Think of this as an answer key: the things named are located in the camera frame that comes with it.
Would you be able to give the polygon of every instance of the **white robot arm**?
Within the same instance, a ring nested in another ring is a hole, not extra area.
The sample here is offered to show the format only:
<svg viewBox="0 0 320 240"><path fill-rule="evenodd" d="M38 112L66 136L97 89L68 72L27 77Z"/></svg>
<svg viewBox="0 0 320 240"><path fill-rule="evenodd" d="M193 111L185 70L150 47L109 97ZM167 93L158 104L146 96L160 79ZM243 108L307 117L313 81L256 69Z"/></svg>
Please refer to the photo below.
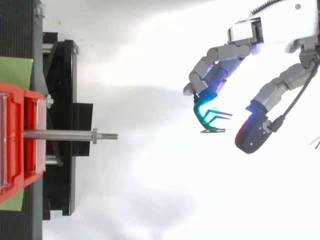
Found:
<svg viewBox="0 0 320 240"><path fill-rule="evenodd" d="M201 115L199 107L218 96L227 78L246 57L258 54L263 45L286 43L287 53L301 50L300 63L265 84L252 99L247 107L252 115L240 129L235 144L247 154L254 153L272 132L280 128L320 65L319 7L317 0L269 0L228 30L227 44L209 49L195 65L183 90L184 95L194 96L194 112L208 131L223 132L224 129L210 124L216 118L228 119L223 115L230 114L209 109ZM280 102L282 95L302 86L302 91L288 110L274 122L268 120L266 114ZM208 121L209 112L217 115Z"/></svg>

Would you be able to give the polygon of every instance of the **black frame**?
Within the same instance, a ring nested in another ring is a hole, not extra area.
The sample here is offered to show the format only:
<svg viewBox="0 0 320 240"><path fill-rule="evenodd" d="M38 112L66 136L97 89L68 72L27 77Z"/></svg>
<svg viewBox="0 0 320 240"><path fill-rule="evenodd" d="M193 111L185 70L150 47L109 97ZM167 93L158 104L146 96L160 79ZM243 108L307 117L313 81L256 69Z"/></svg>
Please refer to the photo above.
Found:
<svg viewBox="0 0 320 240"><path fill-rule="evenodd" d="M45 82L54 99L47 128L91 131L93 104L77 103L77 45L58 41L55 32L44 32L43 43L52 45L43 54ZM46 152L58 156L61 164L47 165L43 174L43 220L50 220L52 210L70 216L75 210L76 157L89 156L90 142L48 141Z"/></svg>

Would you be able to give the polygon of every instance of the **green led light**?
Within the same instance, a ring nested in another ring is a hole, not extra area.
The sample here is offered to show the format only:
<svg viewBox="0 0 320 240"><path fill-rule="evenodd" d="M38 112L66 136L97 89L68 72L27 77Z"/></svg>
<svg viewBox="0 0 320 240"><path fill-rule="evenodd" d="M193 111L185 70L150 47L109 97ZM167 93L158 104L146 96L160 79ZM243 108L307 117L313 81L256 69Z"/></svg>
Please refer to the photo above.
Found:
<svg viewBox="0 0 320 240"><path fill-rule="evenodd" d="M201 121L201 123L207 128L225 129L227 125L226 119L230 119L229 116L219 111L219 108L216 106L216 102L214 101L214 99L200 104L197 107L197 111L195 114L197 115L199 121Z"/></svg>

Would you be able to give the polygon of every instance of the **white background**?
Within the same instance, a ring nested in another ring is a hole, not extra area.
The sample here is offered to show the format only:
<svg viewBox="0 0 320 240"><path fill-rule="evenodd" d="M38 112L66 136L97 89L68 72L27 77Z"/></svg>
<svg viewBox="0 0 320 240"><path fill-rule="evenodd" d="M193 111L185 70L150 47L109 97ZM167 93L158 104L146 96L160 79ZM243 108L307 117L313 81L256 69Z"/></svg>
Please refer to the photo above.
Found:
<svg viewBox="0 0 320 240"><path fill-rule="evenodd" d="M320 135L319 79L258 152L234 144L245 107L299 53L274 46L243 62L216 100L234 113L225 134L200 134L183 96L199 59L264 1L43 3L43 30L80 47L77 101L94 104L93 127L119 134L77 159L75 212L53 212L44 240L320 239L320 153L309 146Z"/></svg>

